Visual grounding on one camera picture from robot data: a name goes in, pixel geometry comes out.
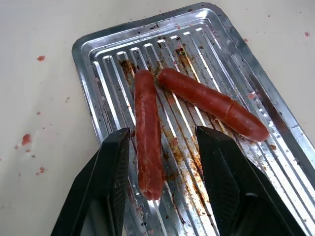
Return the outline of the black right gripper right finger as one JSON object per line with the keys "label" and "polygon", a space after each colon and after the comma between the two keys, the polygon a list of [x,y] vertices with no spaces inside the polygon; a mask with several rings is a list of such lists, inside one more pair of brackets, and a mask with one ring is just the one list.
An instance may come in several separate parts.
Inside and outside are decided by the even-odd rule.
{"label": "black right gripper right finger", "polygon": [[229,136],[195,129],[220,236],[306,236],[267,178]]}

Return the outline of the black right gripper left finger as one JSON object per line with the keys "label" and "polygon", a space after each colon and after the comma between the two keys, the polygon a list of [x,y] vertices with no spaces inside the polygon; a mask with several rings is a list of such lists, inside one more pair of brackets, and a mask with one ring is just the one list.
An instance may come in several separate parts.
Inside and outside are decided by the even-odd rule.
{"label": "black right gripper left finger", "polygon": [[51,236],[122,236],[130,129],[107,136],[73,181]]}

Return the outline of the red sausage with split skin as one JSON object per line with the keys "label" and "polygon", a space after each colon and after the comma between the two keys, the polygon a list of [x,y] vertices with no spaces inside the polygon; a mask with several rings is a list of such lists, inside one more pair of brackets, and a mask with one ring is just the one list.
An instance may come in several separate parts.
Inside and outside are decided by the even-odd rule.
{"label": "red sausage with split skin", "polygon": [[147,200],[159,200],[164,184],[161,127],[154,78],[145,69],[135,74],[134,111],[138,186]]}

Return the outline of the red sausage with cut mark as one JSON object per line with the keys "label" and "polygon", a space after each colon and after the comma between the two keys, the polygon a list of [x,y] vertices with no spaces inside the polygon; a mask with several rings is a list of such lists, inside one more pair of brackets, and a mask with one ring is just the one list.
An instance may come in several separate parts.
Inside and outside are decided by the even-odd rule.
{"label": "red sausage with cut mark", "polygon": [[265,125],[229,96],[172,68],[162,69],[158,80],[164,88],[205,112],[216,116],[248,140],[263,142],[268,138],[269,132]]}

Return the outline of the ribbed silver metal tray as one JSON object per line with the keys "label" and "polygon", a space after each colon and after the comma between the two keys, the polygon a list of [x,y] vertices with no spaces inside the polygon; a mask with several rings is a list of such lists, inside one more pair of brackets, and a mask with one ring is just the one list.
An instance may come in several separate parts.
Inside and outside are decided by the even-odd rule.
{"label": "ribbed silver metal tray", "polygon": [[72,56],[96,136],[135,127],[135,72],[171,67],[230,96],[269,130],[265,142],[243,138],[216,117],[157,87],[166,178],[160,201],[139,191],[135,143],[129,143],[124,229],[128,236],[219,236],[194,129],[233,138],[270,180],[307,236],[315,236],[315,148],[224,12],[198,3],[78,39]]}

